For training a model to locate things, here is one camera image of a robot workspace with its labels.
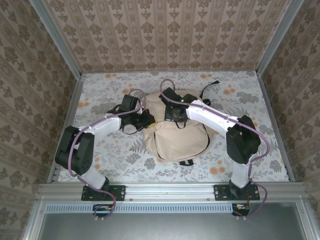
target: aluminum frame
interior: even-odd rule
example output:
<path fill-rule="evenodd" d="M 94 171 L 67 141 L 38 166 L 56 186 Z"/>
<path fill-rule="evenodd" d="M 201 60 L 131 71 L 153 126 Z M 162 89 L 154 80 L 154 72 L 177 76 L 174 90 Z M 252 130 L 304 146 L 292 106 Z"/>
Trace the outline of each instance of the aluminum frame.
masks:
<path fill-rule="evenodd" d="M 258 74 L 262 75 L 266 70 L 271 58 L 275 54 L 279 44 L 287 33 L 292 21 L 297 15 L 304 0 L 290 1 L 284 14 L 282 15 L 278 26 L 276 27 L 268 45 L 266 46 L 259 63 L 256 66 Z"/>
<path fill-rule="evenodd" d="M 45 214 L 93 214 L 94 203 L 47 203 Z M 231 214 L 232 203 L 118 203 L 112 214 Z"/>
<path fill-rule="evenodd" d="M 126 204 L 221 204 L 243 203 L 243 201 L 215 201 L 213 185 L 223 182 L 206 183 L 126 183 Z M 307 194 L 302 182 L 261 182 L 268 191 L 268 203 L 296 203 L 299 217 L 308 240 L 319 239 L 319 229 L 315 225 L 313 212 L 308 205 Z M 81 182 L 40 184 L 35 205 L 27 225 L 24 240 L 36 240 L 45 217 L 48 204 L 83 204 Z M 261 202 L 265 196 L 259 188 Z M 89 201 L 93 204 L 111 204 L 110 201 Z"/>
<path fill-rule="evenodd" d="M 30 0 L 32 6 L 34 7 L 36 13 L 39 15 L 41 21 L 43 22 L 45 29 L 49 32 L 52 40 L 59 49 L 59 52 L 63 56 L 66 64 L 70 68 L 75 79 L 78 81 L 81 78 L 81 67 L 77 60 L 74 58 L 72 49 L 68 47 L 62 34 L 58 30 L 54 20 L 52 19 L 50 12 L 46 8 L 43 0 Z"/>

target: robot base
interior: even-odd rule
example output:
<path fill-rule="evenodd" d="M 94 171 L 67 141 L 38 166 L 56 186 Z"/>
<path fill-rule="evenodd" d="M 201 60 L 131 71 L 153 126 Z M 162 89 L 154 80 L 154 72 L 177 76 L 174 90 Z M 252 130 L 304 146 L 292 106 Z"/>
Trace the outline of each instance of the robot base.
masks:
<path fill-rule="evenodd" d="M 122 202 L 126 196 L 125 185 L 109 185 L 108 192 L 114 195 L 116 201 Z M 88 186 L 84 186 L 81 195 L 82 201 L 112 201 L 112 197 L 103 193 L 92 190 Z"/>
<path fill-rule="evenodd" d="M 214 185 L 214 197 L 216 201 L 250 201 L 260 200 L 258 187 L 250 182 L 242 189 L 230 184 Z"/>

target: black mounting plate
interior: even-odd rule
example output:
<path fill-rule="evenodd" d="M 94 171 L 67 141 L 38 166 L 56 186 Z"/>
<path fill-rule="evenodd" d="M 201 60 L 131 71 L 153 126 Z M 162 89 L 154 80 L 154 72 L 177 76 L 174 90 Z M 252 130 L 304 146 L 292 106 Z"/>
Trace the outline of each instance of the black mounting plate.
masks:
<path fill-rule="evenodd" d="M 238 198 L 231 194 L 229 184 L 214 185 L 213 192 L 216 201 L 248 201 L 248 195 L 250 201 L 260 200 L 258 187 L 254 184 L 248 184 L 246 191 Z"/>
<path fill-rule="evenodd" d="M 109 193 L 113 194 L 115 199 L 119 202 L 125 200 L 126 186 L 125 185 L 110 185 Z M 89 186 L 84 186 L 81 195 L 82 201 L 112 201 L 112 197 L 91 189 Z"/>

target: backpack strap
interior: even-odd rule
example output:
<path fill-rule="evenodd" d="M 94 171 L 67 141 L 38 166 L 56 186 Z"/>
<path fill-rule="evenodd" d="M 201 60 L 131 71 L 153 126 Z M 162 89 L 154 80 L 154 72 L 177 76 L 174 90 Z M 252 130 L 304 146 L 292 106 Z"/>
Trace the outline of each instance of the backpack strap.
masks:
<path fill-rule="evenodd" d="M 193 164 L 195 164 L 192 159 L 189 159 L 189 160 L 186 160 L 186 161 L 180 161 L 179 163 L 180 163 L 181 166 L 186 166 L 186 167 L 190 167 Z"/>
<path fill-rule="evenodd" d="M 200 98 L 202 99 L 202 97 L 204 96 L 204 91 L 206 90 L 207 87 L 213 85 L 213 84 L 219 84 L 220 82 L 217 80 L 217 81 L 214 81 L 214 82 L 211 82 L 210 84 L 208 84 L 207 86 L 205 86 L 205 88 L 202 90 L 201 94 L 200 94 Z"/>
<path fill-rule="evenodd" d="M 178 129 L 184 129 L 184 128 L 186 127 L 186 122 L 187 122 L 187 121 L 184 121 L 184 122 L 183 122 L 183 127 L 179 127 L 178 123 L 177 123 L 176 121 L 174 121 L 174 122 L 175 122 L 175 125 L 176 125 L 176 127 L 177 127 Z"/>

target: beige backpack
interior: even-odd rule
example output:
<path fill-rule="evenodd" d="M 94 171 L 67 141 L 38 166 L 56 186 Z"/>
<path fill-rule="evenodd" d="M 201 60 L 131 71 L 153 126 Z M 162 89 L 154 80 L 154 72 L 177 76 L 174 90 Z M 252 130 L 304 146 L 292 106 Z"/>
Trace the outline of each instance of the beige backpack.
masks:
<path fill-rule="evenodd" d="M 180 96 L 196 92 L 177 90 Z M 183 166 L 193 165 L 209 147 L 214 131 L 202 123 L 188 119 L 185 123 L 165 120 L 166 105 L 159 98 L 160 92 L 146 96 L 146 108 L 154 116 L 155 123 L 142 130 L 145 148 L 166 162 L 180 162 Z"/>

